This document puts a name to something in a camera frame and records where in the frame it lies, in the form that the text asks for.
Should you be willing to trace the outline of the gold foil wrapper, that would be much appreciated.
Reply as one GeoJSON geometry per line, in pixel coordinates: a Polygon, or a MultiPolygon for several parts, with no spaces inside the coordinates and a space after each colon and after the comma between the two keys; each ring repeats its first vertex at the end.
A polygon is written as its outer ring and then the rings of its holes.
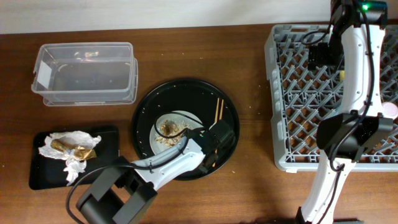
{"type": "Polygon", "coordinates": [[[88,159],[94,159],[97,157],[94,149],[88,149],[79,145],[67,144],[59,141],[58,139],[54,139],[51,142],[50,147],[79,161],[86,161],[88,159]]]}

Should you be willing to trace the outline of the white napkin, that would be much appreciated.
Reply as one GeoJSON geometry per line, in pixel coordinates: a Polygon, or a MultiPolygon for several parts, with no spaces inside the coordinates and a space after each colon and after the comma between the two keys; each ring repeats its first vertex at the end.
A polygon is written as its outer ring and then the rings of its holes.
{"type": "Polygon", "coordinates": [[[44,143],[45,145],[39,147],[39,154],[46,158],[63,160],[65,162],[64,172],[67,172],[67,186],[71,186],[78,178],[79,174],[84,173],[87,167],[87,161],[79,161],[65,155],[62,152],[58,152],[50,147],[51,142],[54,139],[58,139],[61,142],[71,144],[71,145],[79,145],[88,149],[94,149],[101,142],[101,136],[92,137],[90,134],[83,131],[72,131],[72,132],[64,132],[64,133],[50,133],[45,137],[44,143]]]}

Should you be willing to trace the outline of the yellow small bowl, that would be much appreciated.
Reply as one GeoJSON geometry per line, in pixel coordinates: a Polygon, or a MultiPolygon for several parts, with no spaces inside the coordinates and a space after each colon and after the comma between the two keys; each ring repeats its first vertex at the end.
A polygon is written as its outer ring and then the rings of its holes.
{"type": "Polygon", "coordinates": [[[342,82],[345,79],[345,71],[341,70],[339,72],[339,78],[340,78],[340,82],[342,82]]]}

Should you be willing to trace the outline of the grey plate with food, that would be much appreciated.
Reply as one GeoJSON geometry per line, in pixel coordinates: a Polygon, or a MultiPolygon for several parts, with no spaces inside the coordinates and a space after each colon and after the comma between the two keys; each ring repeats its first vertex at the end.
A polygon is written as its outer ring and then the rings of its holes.
{"type": "MultiPolygon", "coordinates": [[[[175,126],[173,133],[170,133],[171,136],[178,134],[184,128],[195,129],[202,127],[201,124],[187,118],[185,116],[181,116],[178,114],[164,114],[157,120],[157,129],[165,135],[164,125],[166,123],[171,123],[175,126]]],[[[159,154],[162,151],[176,145],[181,140],[181,137],[177,137],[174,139],[164,139],[157,134],[155,128],[152,126],[149,135],[150,147],[154,154],[159,154]]]]}

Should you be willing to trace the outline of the pink plastic cup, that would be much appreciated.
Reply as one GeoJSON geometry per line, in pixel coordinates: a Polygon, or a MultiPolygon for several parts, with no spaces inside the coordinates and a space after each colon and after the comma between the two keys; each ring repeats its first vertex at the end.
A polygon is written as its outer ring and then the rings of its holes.
{"type": "Polygon", "coordinates": [[[398,107],[394,103],[382,103],[383,116],[395,120],[398,117],[398,107]]]}

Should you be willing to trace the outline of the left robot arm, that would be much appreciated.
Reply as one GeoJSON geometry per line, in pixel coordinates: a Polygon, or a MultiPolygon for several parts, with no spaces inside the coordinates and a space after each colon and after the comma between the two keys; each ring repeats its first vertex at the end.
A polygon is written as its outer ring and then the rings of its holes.
{"type": "Polygon", "coordinates": [[[183,111],[160,117],[167,120],[171,115],[187,118],[198,127],[181,130],[176,145],[154,156],[133,162],[121,156],[84,175],[65,201],[66,212],[76,223],[139,223],[165,184],[194,170],[206,176],[215,171],[218,159],[229,159],[239,139],[236,113],[219,112],[210,126],[183,111]]]}

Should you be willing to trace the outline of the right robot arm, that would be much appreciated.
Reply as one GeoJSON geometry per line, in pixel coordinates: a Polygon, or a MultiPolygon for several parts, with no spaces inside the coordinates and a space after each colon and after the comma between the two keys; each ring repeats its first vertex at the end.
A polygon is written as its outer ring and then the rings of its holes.
{"type": "Polygon", "coordinates": [[[304,42],[308,67],[334,66],[345,71],[338,114],[317,128],[320,161],[310,195],[298,208],[296,223],[333,223],[338,197],[361,156],[393,129],[397,106],[384,103],[380,91],[380,60],[387,26],[384,1],[331,2],[325,37],[304,42]]]}

